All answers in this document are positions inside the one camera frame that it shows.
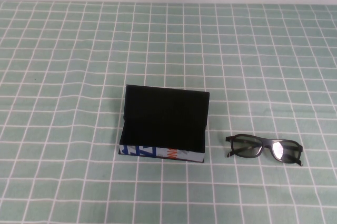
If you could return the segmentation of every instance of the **glasses lens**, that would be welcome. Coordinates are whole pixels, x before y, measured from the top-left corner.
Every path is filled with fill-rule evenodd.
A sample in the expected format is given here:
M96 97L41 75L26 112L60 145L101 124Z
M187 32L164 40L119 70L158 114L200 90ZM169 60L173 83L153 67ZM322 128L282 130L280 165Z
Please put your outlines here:
M241 157L254 157L262 149L260 140L249 136L238 136L233 139L233 149Z
M300 148L293 142L278 141L273 144L273 152L283 162L295 162L299 158Z

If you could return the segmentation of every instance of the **black sunglasses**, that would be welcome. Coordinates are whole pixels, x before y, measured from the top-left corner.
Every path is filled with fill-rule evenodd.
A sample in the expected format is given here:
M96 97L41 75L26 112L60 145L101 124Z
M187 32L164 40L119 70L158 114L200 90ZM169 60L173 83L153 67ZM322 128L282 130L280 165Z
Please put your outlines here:
M266 147L277 161L302 166L300 157L303 147L296 141L273 140L244 134L228 136L226 141L229 141L232 147L227 157L233 155L246 158L258 157Z

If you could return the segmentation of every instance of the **green checkered tablecloth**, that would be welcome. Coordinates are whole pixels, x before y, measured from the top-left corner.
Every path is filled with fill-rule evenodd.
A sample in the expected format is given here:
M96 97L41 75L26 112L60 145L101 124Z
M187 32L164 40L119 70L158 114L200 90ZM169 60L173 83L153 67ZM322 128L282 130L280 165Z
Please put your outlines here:
M0 224L334 224L337 6L0 2ZM205 163L120 156L126 84L211 94ZM303 167L226 158L238 133Z

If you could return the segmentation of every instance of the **open box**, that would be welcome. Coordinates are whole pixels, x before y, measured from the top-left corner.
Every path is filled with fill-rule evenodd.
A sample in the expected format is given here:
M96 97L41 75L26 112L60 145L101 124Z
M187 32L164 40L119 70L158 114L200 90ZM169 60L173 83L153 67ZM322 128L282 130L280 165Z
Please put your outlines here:
M127 85L121 155L203 162L210 93Z

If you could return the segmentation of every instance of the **glasses frame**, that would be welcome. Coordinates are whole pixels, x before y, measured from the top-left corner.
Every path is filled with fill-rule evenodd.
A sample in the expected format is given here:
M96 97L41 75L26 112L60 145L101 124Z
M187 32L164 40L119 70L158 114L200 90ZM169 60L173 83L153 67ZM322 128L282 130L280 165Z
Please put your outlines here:
M237 137L251 137L251 138L255 138L257 140L259 140L261 143L262 143L262 147L260 149L260 151L255 155L255 156L252 156L252 157L247 157L247 156L243 156L243 155L240 155L240 152L241 151L238 151L238 150L235 150L234 147L233 147L233 140ZM303 152L303 147L302 145L300 145L298 142L296 141L292 141L292 140L285 140L285 139L268 139L268 138L262 138L262 137L258 137L258 136L252 136L252 135L246 135L246 134L238 134L238 135L235 135L235 136L227 136L226 137L226 141L229 141L231 143L231 148L232 148L232 151L230 151L228 154L227 154L227 157L231 157L233 155L237 155L239 157L244 157L244 158L255 158L255 157L258 157L261 155L261 153L263 152L264 148L268 148L272 154L272 156L279 162L283 162L285 164L298 164L300 166L303 166L301 160L300 160L300 157L301 157L301 153ZM294 158L294 161L283 161L281 160L280 158L277 158L275 153L274 153L274 150L273 150L273 144L276 143L276 142L291 142L293 144L296 144L298 146L298 152L299 152L299 155L298 157L293 157Z

